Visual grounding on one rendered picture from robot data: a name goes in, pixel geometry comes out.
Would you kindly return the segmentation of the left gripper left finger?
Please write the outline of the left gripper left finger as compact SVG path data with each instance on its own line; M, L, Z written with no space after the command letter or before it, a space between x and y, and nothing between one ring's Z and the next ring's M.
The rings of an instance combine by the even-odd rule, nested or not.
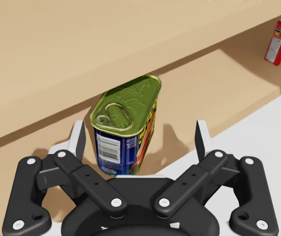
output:
M47 189L71 185L71 198L86 193L112 218L123 217L126 199L94 169L82 163L86 144L85 124L75 121L70 138L54 145L43 160L22 158L17 165L2 225L3 233L46 233L51 229L50 213L42 207Z

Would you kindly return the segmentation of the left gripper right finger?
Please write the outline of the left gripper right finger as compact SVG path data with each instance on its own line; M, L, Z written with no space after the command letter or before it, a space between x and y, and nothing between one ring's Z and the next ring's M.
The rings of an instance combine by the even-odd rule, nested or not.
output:
M219 222L205 204L226 186L233 189L239 203L228 221L234 233L278 233L261 160L252 156L238 160L233 154L214 149L204 120L196 122L194 139L199 162L157 196L153 204L156 215L176 220L181 233L219 233Z

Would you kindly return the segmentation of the green and blue rectangular can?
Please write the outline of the green and blue rectangular can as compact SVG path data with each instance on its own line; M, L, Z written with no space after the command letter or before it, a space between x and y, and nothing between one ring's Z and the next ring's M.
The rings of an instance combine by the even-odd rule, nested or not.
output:
M105 92L90 114L98 167L110 176L136 175L154 133L161 80L140 76Z

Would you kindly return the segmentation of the pale wooden shelf unit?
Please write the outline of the pale wooden shelf unit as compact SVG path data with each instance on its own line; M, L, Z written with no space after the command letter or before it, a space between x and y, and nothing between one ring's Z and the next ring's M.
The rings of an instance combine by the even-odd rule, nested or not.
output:
M97 168L89 117L101 95L143 74L162 81L141 175L194 150L276 98L265 60L281 0L0 0L0 233L17 163L44 158L84 120L84 163Z

